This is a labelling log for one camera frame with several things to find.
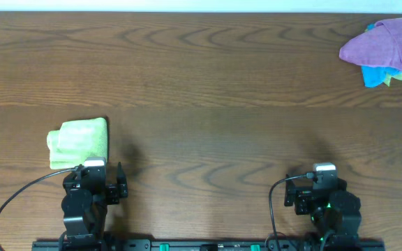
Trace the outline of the purple microfibre cloth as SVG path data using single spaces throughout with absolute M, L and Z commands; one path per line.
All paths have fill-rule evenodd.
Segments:
M 402 71 L 402 18 L 376 22 L 372 29 L 342 46 L 339 58 L 358 66 Z

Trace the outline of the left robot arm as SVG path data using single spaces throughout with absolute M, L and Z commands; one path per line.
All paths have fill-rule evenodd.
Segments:
M 61 202 L 65 232 L 60 250 L 113 250 L 115 241 L 105 236 L 107 207 L 128 197 L 126 174 L 117 164 L 117 182 L 106 183 L 106 164 L 76 166 L 63 181 L 66 196 Z

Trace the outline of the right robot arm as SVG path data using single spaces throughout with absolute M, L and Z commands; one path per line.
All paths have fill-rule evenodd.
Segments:
M 299 175 L 311 179 L 311 186 L 297 186 L 296 178 L 285 177 L 285 206 L 297 215 L 309 215 L 318 230 L 306 237 L 300 250 L 361 250 L 358 229 L 362 221 L 361 200 L 347 191 L 347 182 L 337 171 L 314 171 Z

